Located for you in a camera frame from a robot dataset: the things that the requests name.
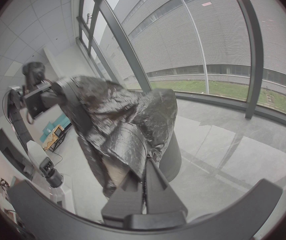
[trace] gray floor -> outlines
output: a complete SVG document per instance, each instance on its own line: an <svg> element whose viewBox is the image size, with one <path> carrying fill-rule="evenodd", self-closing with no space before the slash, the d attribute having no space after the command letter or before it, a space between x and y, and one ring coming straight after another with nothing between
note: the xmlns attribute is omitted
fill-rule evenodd
<svg viewBox="0 0 286 240"><path fill-rule="evenodd" d="M284 189L272 216L257 233L260 239L286 210L286 127L244 112L203 103L178 100L175 133L182 166L170 183L187 206L188 220L219 211L232 204L261 178ZM101 220L107 202L93 176L72 129L56 150L63 160L56 168L73 180L79 216ZM53 162L61 158L50 154ZM47 189L44 179L33 182Z"/></svg>

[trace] green lawn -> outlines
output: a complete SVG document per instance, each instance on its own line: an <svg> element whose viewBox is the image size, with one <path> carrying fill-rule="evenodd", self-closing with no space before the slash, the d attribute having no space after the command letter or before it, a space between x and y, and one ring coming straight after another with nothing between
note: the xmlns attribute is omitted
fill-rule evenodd
<svg viewBox="0 0 286 240"><path fill-rule="evenodd" d="M153 89L168 88L174 91L189 93L205 93L205 81L200 80L181 80L181 81L158 81L151 82ZM139 84L127 84L128 89L139 89ZM209 93L227 98L234 98L245 101L249 91L248 85L241 85L227 82L209 81ZM272 103L267 101L267 94L271 96ZM258 104L270 107L286 113L286 96L274 91L261 90Z"/></svg>

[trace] white pole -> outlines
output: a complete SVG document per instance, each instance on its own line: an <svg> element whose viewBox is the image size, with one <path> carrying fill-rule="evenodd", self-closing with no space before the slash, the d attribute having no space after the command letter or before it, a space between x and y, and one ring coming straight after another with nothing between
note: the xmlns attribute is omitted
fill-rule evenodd
<svg viewBox="0 0 286 240"><path fill-rule="evenodd" d="M209 94L209 78L207 76L207 68L206 68L206 62L205 62L204 51L203 51L203 47L202 47L202 43L201 43L201 38L200 38L199 32L197 31L197 28L196 28L195 22L192 18L192 14L191 14L190 10L188 9L185 1L184 0L181 0L181 1L182 1L183 5L185 6L187 13L189 14L189 16L191 18L191 21L192 21L192 24L194 26L194 30L195 30L195 33L197 36L197 40L198 40L199 45L200 45L200 50L201 50L202 60L203 60L203 69L204 69L204 75L205 75L205 89L206 89L206 94Z"/></svg>

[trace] sofa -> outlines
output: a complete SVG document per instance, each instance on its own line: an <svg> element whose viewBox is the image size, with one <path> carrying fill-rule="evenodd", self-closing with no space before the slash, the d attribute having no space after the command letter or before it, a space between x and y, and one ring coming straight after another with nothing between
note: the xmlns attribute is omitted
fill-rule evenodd
<svg viewBox="0 0 286 240"><path fill-rule="evenodd" d="M63 113L53 123L49 122L43 129L43 134L40 137L40 141L43 143L49 133L57 126L61 125L64 129L71 124L69 118Z"/></svg>

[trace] desk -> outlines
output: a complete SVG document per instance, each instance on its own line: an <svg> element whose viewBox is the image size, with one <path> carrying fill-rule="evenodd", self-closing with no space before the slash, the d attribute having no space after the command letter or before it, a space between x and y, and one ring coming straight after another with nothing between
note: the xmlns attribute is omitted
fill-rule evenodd
<svg viewBox="0 0 286 240"><path fill-rule="evenodd" d="M49 133L49 135L47 136L47 138L46 138L45 141L43 142L42 148L43 148L44 150L48 150L48 149L53 145L53 143L57 141L58 136L56 136L55 131L56 131L58 128L59 128L61 131L64 130L61 125L57 125L57 126Z"/></svg>

